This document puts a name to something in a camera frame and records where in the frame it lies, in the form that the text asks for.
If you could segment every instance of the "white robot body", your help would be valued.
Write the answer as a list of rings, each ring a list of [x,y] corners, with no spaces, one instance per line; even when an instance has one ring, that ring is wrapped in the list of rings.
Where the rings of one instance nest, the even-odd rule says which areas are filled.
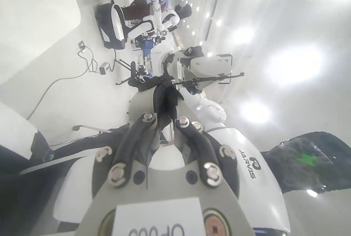
[[[220,144],[236,153],[239,173],[239,204],[251,227],[290,233],[282,191],[260,151],[237,129],[209,132]]]
[[[187,106],[199,118],[204,131],[225,127],[227,114],[218,103],[208,100],[201,94],[192,95],[185,88],[179,88],[179,92],[183,95]]]
[[[124,40],[124,33],[123,33],[121,18],[118,15],[118,12],[114,7],[115,5],[116,4],[113,4],[111,7],[111,19],[112,19],[112,24],[113,24],[113,30],[114,30],[114,34],[115,34],[116,38],[118,40],[122,41],[122,40]]]

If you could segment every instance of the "screw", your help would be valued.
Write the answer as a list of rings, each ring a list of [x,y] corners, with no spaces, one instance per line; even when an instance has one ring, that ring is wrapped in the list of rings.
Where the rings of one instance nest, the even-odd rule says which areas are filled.
[[[125,163],[119,162],[109,170],[107,180],[111,186],[118,187],[126,181],[126,178],[124,177],[125,166]]]
[[[186,128],[189,126],[189,120],[185,116],[181,116],[178,118],[180,127]]]
[[[97,162],[102,162],[105,156],[112,154],[112,148],[110,147],[102,147],[98,150],[95,155],[95,159]]]
[[[232,158],[232,159],[236,158],[235,152],[233,151],[233,149],[229,145],[221,145],[221,147],[219,148],[219,154],[223,158],[224,157],[228,157],[228,158]]]
[[[146,113],[144,114],[144,119],[145,119],[145,121],[147,121],[147,122],[151,121],[151,120],[153,119],[153,114],[150,113],[150,112],[146,112]]]
[[[207,184],[212,187],[217,187],[222,181],[222,171],[213,162],[204,163],[203,167],[206,169]]]
[[[196,130],[200,133],[203,132],[203,128],[202,128],[202,125],[201,123],[197,122],[197,121],[193,121],[192,122],[192,125],[196,128]]]
[[[212,179],[214,181],[218,180],[219,175],[218,175],[218,171],[215,167],[210,167],[206,171],[206,173],[207,173],[207,177],[209,177],[210,179]]]

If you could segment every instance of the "black cable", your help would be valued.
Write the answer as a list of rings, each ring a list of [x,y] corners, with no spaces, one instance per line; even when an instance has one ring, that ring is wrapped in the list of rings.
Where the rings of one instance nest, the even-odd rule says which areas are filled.
[[[82,77],[85,73],[87,73],[87,71],[89,70],[89,68],[90,68],[90,66],[91,66],[91,64],[88,66],[88,68],[84,71],[84,73],[83,74],[81,74],[81,75],[79,75],[79,76],[75,76],[75,77],[68,77],[68,78],[60,78],[60,79],[56,79],[53,83],[51,83],[50,85],[49,85],[49,87],[48,88],[46,88],[46,90],[45,90],[45,92],[44,92],[44,94],[42,95],[42,97],[40,98],[40,100],[39,100],[39,102],[38,102],[38,104],[35,106],[35,108],[33,109],[33,111],[31,112],[31,114],[27,117],[27,120],[29,120],[30,118],[31,118],[31,116],[33,115],[33,113],[36,111],[36,109],[38,108],[38,106],[39,106],[39,104],[41,103],[41,101],[43,100],[43,98],[44,98],[44,96],[45,96],[45,94],[46,94],[46,92],[48,92],[49,91],[49,89],[50,89],[50,87],[51,86],[53,86],[56,82],[58,82],[58,81],[60,81],[60,80],[65,80],[65,79],[74,79],[74,78],[78,78],[78,77]]]
[[[88,63],[88,60],[87,60],[86,58],[82,57],[82,56],[79,54],[79,53],[82,52],[81,50],[77,53],[77,55],[78,55],[80,58],[83,58],[83,59],[86,61],[86,63],[87,63],[87,69],[84,71],[84,73],[81,74],[81,75],[79,75],[79,76],[75,76],[75,77],[68,77],[68,78],[56,79],[53,83],[51,83],[51,84],[49,85],[49,87],[46,88],[44,94],[41,96],[39,102],[37,103],[37,105],[35,106],[35,108],[33,109],[33,111],[32,111],[32,112],[30,113],[30,115],[27,117],[27,120],[29,120],[29,119],[31,118],[31,116],[34,114],[34,112],[35,112],[36,109],[38,108],[39,104],[40,104],[41,101],[43,100],[45,94],[49,91],[50,87],[53,86],[56,82],[58,82],[58,81],[60,81],[60,80],[65,80],[65,79],[75,79],[75,78],[82,77],[85,73],[87,73],[87,71],[89,71],[89,73],[98,73],[98,74],[101,74],[100,72],[98,72],[98,63],[97,63],[96,60],[94,59],[94,53],[93,53],[93,51],[92,51],[89,47],[87,47],[87,46],[85,46],[85,47],[88,48],[88,49],[90,50],[91,54],[92,54],[92,59],[91,59],[90,64]],[[110,70],[111,70],[111,71],[114,70],[114,67],[115,67],[115,65],[116,65],[116,57],[117,57],[116,50],[115,50],[115,49],[113,49],[113,50],[114,50],[113,67],[111,68],[111,66],[110,66],[110,64],[109,64],[109,67],[110,67]],[[96,70],[95,70],[95,71],[94,71],[93,62],[96,63]]]
[[[88,60],[87,60],[85,57],[79,55],[79,53],[81,53],[82,51],[79,51],[79,52],[77,53],[77,55],[78,55],[80,58],[83,58],[83,59],[86,61],[87,67],[88,67],[88,70],[89,70],[90,73],[98,73],[98,74],[101,74],[100,72],[98,72],[98,62],[96,62],[96,60],[94,59],[94,53],[93,53],[93,51],[92,51],[89,47],[87,47],[87,46],[85,46],[85,47],[86,47],[87,49],[89,49],[90,52],[91,52],[91,54],[92,54],[92,59],[91,59],[91,63],[90,63],[90,65],[91,65],[91,70],[90,70],[90,65],[89,65],[89,63],[88,63]],[[95,71],[94,71],[94,64],[93,64],[93,62],[96,63],[96,69],[95,69]]]
[[[116,65],[116,58],[117,58],[116,49],[113,49],[113,50],[114,50],[114,59],[113,59],[113,67],[112,68],[111,68],[111,65],[109,63],[109,68],[110,68],[111,72],[113,72],[113,70],[114,70],[114,67]]]

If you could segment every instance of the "black fabric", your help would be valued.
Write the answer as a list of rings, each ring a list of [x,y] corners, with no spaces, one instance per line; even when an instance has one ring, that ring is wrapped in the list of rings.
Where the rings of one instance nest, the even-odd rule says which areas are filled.
[[[133,87],[137,87],[139,92],[158,87],[154,92],[154,111],[158,111],[158,118],[161,118],[163,113],[167,113],[169,117],[174,120],[177,117],[176,106],[178,104],[178,97],[184,100],[182,94],[172,84],[173,77],[164,74],[159,77],[152,77],[146,79],[145,82],[140,82],[136,79],[130,79],[128,84]]]
[[[204,57],[201,46],[189,47],[183,50],[183,54],[192,58]]]
[[[176,29],[178,29],[178,27],[177,26],[173,26],[173,27],[168,28],[168,31],[169,32],[173,32]]]
[[[23,175],[0,175],[0,235],[30,235],[57,179],[65,177],[78,159]]]
[[[43,163],[43,158],[49,149],[44,136],[38,131],[34,134],[34,139],[30,151],[32,152],[31,159],[36,159],[39,163]]]
[[[351,188],[351,148],[327,132],[310,132],[280,143],[262,156],[283,193]]]
[[[79,223],[60,222],[57,233],[72,232],[78,229]]]
[[[28,167],[42,164],[45,153],[48,150],[49,145],[40,132],[36,132],[33,137],[33,143],[30,148],[32,152],[30,159],[26,159],[0,145],[0,173],[16,174]]]
[[[73,142],[55,150],[55,158],[104,146],[112,148],[111,158],[113,158],[114,152],[128,129],[129,125],[124,125],[117,129],[111,129],[112,133],[102,133],[93,138],[84,138]],[[65,177],[78,159],[54,164],[23,175],[0,173],[0,235],[30,235],[50,198],[57,179]],[[106,180],[109,157],[106,158],[106,161],[98,164],[100,165],[95,162],[93,169],[92,192],[94,196]],[[64,232],[65,227],[67,225],[62,224],[61,232]]]
[[[162,21],[162,24],[164,24],[165,22],[167,22],[170,18],[175,17],[175,14],[169,14],[166,15],[165,18]]]
[[[119,128],[112,128],[111,133],[103,132],[95,137],[86,137],[71,144],[60,147],[54,151],[54,158],[59,159],[70,156],[80,151],[91,148],[113,147],[123,137],[123,134],[129,129],[129,124],[123,125]]]
[[[239,175],[238,175],[238,161],[237,158],[232,159],[229,157],[222,157],[219,153],[219,148],[221,144],[209,135],[207,132],[203,132],[203,135],[206,136],[213,149],[216,153],[216,157],[219,163],[219,168],[222,171],[223,178],[228,183],[229,187],[232,189],[235,196],[239,199]]]
[[[180,5],[177,4],[176,7],[174,8],[174,11],[178,14],[178,16],[181,20],[191,16],[191,14],[192,14],[191,6],[186,4],[183,7],[180,7],[180,8],[179,7],[180,7]]]

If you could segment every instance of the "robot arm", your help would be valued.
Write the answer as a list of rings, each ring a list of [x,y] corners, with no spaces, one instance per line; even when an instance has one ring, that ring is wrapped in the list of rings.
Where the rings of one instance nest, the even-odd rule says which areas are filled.
[[[164,25],[162,24],[161,20],[161,5],[158,0],[154,0],[152,3],[152,8],[154,11],[154,17],[155,17],[155,28],[158,29],[159,31],[163,31],[165,29]]]
[[[163,70],[191,94],[201,93],[203,88],[214,82],[244,75],[231,76],[228,58],[219,55],[205,57],[199,46],[180,50],[164,58]]]

